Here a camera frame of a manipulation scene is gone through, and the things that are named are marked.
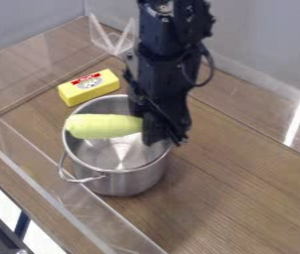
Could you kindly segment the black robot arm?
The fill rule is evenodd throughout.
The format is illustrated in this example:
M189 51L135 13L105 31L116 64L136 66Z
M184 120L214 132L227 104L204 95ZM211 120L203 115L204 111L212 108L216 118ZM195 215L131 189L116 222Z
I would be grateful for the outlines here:
M199 80L202 63L215 66L204 44L216 17L207 0L137 0L139 40L125 55L129 105L144 119L147 145L188 139L192 117L188 95L210 82Z

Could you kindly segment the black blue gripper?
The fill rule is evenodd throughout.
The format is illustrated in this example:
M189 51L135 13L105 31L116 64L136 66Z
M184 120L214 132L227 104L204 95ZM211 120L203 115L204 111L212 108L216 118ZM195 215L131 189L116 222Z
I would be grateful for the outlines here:
M141 6L140 39L125 57L124 76L129 82L129 109L143 117L143 142L148 146L163 140L180 146L188 139L192 117L187 97L193 86L180 69L185 53L191 53L188 73L198 76L202 57L180 42L173 14Z

